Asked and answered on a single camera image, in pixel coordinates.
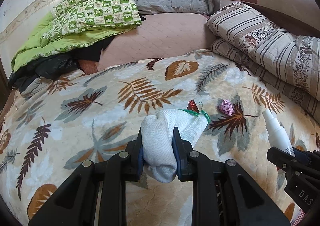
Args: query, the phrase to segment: striped folded quilt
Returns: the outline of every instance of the striped folded quilt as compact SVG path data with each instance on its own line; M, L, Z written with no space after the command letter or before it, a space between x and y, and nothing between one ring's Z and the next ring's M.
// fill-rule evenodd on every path
M246 66L320 122L320 39L295 36L255 9L232 3L207 21L212 51Z

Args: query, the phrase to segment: brown cushion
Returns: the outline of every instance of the brown cushion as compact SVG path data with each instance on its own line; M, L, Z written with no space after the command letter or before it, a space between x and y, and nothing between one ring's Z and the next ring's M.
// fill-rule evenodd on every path
M320 9L314 0L236 0L258 10L295 35L320 38Z
M206 49L215 36L208 29L207 18L201 14L169 13L146 15L142 25L117 35L101 53L100 62L80 62L86 74L117 64L147 58L168 58Z

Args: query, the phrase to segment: black cloth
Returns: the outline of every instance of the black cloth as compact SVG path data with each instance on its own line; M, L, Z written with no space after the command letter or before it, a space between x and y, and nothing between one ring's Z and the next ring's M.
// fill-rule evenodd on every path
M22 93L25 89L40 76L56 80L62 74L74 71L79 68L77 60L100 61L100 54L112 42L115 35L107 37L88 47L76 48L70 52L41 57L29 62L15 73L11 73L8 79L8 88L19 88Z
M60 75L78 69L78 63L70 53L41 57L29 62L8 79L8 88L19 88L22 93L36 78L58 79Z
M70 51L72 57L77 60L99 62L101 50L105 50L116 36L110 36L88 47L76 48Z

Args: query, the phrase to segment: crumpled pink paper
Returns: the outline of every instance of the crumpled pink paper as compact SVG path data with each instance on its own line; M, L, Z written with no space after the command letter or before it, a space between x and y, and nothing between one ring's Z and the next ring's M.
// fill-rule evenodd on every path
M232 103L227 99L223 100L223 102L219 106L219 109L222 113L227 114L228 116L231 116L233 113Z

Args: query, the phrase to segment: red candy wrapper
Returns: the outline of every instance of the red candy wrapper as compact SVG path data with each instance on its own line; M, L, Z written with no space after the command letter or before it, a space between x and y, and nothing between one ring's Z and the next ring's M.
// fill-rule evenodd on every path
M199 113L199 109L198 109L194 99L189 101L187 109Z

